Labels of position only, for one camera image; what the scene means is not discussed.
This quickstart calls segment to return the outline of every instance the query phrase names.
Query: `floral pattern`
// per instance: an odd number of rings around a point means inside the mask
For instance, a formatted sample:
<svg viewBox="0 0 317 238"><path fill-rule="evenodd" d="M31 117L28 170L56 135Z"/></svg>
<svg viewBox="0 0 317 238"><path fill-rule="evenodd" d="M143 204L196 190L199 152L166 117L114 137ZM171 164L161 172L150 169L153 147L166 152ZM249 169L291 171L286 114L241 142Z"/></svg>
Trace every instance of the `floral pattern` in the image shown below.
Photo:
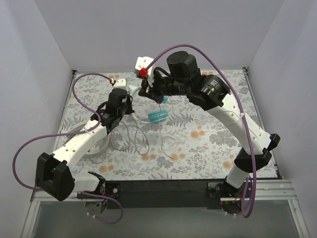
<svg viewBox="0 0 317 238"><path fill-rule="evenodd" d="M203 73L215 74L214 71ZM246 112L260 125L243 71L224 70L223 73L236 89ZM134 73L106 75L115 79L126 78L130 85L141 85L141 80ZM78 97L92 109L106 101L111 90L108 81L99 76L86 76L75 86ZM107 152L91 160L81 159L73 172L93 171L107 180L225 178L241 148L230 131L216 118L189 103L184 96L170 97L161 108L168 110L166 121L160 125L138 124L140 129L128 126L130 139L126 127L118 126L110 134L112 143ZM139 118L146 120L148 113L159 111L159 106L150 99L135 95L133 109ZM87 121L90 116L91 112L80 106L71 94L60 132L68 132L72 126ZM130 116L122 121L136 125ZM60 137L57 146L62 146L66 140L67 137ZM95 149L101 146L102 143L96 143ZM273 161L257 175L260 178L276 177Z"/></svg>

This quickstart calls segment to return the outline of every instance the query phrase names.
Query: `robotic arm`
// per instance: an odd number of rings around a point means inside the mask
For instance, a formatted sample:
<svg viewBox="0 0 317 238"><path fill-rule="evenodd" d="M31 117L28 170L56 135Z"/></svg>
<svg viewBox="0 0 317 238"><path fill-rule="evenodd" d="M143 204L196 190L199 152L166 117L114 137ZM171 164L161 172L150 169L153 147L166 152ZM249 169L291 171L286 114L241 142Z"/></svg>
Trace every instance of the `robotic arm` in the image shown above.
<svg viewBox="0 0 317 238"><path fill-rule="evenodd" d="M119 79L113 86L107 102L99 105L97 113L101 123L94 130L78 134L50 155L39 156L36 168L36 186L40 187L59 201L66 199L72 192L89 191L103 195L105 179L93 172L86 175L72 174L76 163L100 139L106 137L117 127L124 115L131 114L132 100L125 79ZM82 131L95 126L98 117L93 114Z"/></svg>
<svg viewBox="0 0 317 238"><path fill-rule="evenodd" d="M140 96L161 103L165 95L186 95L191 103L221 121L240 141L242 148L222 187L223 193L235 194L252 172L252 160L238 104L229 87L215 75L201 75L195 57L185 51L175 52L167 58L170 73L154 65L148 72L142 71L152 60L148 57L139 57L137 60L135 71L143 79ZM245 116L254 147L256 168L259 170L269 163L272 157L270 151L278 145L280 137L268 134L247 114Z"/></svg>

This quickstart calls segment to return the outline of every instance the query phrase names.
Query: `cable connector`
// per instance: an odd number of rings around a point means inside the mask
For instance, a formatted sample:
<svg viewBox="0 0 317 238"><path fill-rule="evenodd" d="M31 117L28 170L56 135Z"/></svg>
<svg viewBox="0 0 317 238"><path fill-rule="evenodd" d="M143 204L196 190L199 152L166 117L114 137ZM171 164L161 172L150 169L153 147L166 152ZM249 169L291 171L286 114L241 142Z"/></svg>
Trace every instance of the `cable connector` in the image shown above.
<svg viewBox="0 0 317 238"><path fill-rule="evenodd" d="M148 74L148 71L145 68L139 70L139 75L144 78Z"/></svg>

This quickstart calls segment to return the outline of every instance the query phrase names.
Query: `gray wall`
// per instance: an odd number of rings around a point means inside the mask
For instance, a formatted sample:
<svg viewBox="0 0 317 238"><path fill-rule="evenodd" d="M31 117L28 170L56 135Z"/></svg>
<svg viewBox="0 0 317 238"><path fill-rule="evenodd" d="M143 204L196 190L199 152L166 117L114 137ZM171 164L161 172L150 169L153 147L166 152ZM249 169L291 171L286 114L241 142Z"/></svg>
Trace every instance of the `gray wall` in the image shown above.
<svg viewBox="0 0 317 238"><path fill-rule="evenodd" d="M250 68L275 158L291 179L311 237L317 237L317 1L285 0Z"/></svg>
<svg viewBox="0 0 317 238"><path fill-rule="evenodd" d="M32 191L15 181L12 158L26 140L57 132L71 70L33 0L0 0L0 32L0 237L17 238ZM34 184L36 159L52 145L45 139L22 151L23 181Z"/></svg>
<svg viewBox="0 0 317 238"><path fill-rule="evenodd" d="M202 48L223 69L248 66L283 1L35 0L72 69L121 72L179 43Z"/></svg>

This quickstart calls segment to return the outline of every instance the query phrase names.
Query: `floral tablecloth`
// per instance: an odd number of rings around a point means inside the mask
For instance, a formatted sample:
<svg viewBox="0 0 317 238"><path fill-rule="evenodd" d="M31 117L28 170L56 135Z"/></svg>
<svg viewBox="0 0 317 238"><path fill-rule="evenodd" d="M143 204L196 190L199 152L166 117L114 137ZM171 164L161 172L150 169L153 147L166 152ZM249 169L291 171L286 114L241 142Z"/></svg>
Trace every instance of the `floral tablecloth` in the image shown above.
<svg viewBox="0 0 317 238"><path fill-rule="evenodd" d="M204 74L215 74L204 71ZM224 74L236 89L244 109L260 125L252 97L242 70L224 70ZM141 80L134 73L107 73L109 77L126 78L131 85L140 86ZM99 76L86 76L76 84L76 93L89 107L107 101L112 90L109 82ZM225 178L241 146L239 141L216 118L210 116L197 106L188 102L185 96L173 96L162 105L169 116L160 124L163 136L164 152L161 149L161 136L158 124L138 124L149 142L147 151L146 139L137 128L118 126L111 133L112 145L103 155L93 158L82 158L74 168L74 173L96 172L107 180L148 180L148 179L217 179ZM147 98L136 95L133 109L141 119L147 114L159 111L159 106ZM71 94L67 104L61 132L67 132L72 126L89 119L91 112L84 109ZM127 125L136 125L130 116L122 120ZM57 146L62 146L66 137L58 139ZM274 164L258 171L260 178L276 177Z"/></svg>

